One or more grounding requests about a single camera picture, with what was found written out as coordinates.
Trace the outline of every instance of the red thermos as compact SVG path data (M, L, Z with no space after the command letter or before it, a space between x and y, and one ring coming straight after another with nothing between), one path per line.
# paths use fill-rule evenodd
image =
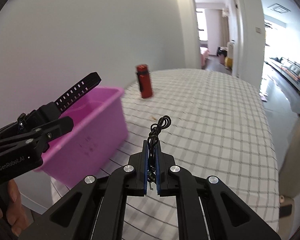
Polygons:
M137 66L137 77L139 80L140 92L142 98L152 97L152 88L148 65Z

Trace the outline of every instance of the checkered tablecloth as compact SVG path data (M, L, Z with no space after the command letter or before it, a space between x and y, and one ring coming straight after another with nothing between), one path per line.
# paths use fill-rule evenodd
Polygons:
M277 231L278 170L258 90L232 76L198 69L156 71L151 79L152 98L142 99L137 83L125 90L129 136L97 177L126 165L131 154L142 151L151 124L169 115L172 125L159 135L162 152L195 176L218 176ZM60 195L66 193L57 181L52 184ZM160 198L149 186L147 194L128 197L122 238L178 239L175 198Z

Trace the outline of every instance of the beige chair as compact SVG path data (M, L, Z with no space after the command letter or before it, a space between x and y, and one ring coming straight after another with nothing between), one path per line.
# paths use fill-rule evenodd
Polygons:
M279 218L278 234L281 240L288 240L294 219L294 198L300 194L300 123L296 127L292 141L279 172L279 194L284 202L280 208L292 205L289 216Z

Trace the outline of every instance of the bundled cable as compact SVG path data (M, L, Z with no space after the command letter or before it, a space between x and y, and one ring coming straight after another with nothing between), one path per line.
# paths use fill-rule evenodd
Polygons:
M155 180L155 145L159 141L159 134L163 129L167 129L171 125L171 118L168 115L165 115L161 117L158 121L158 123L154 123L151 125L148 137L148 148L149 148L149 157L148 157L148 182L150 183L150 189L151 183L156 183Z

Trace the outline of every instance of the gray tile floor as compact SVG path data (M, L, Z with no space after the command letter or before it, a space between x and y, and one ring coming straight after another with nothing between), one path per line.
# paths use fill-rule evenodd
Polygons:
M264 102L266 116L269 122L278 169L283 160L293 135L293 129L299 120L300 95L298 90L279 72L264 64L260 90L266 92L267 102ZM300 194L294 198L295 216L291 235L300 226Z
M210 55L207 58L206 65L203 69L210 71L218 71L231 75L231 70L226 69L224 65L220 64L219 58L213 55Z

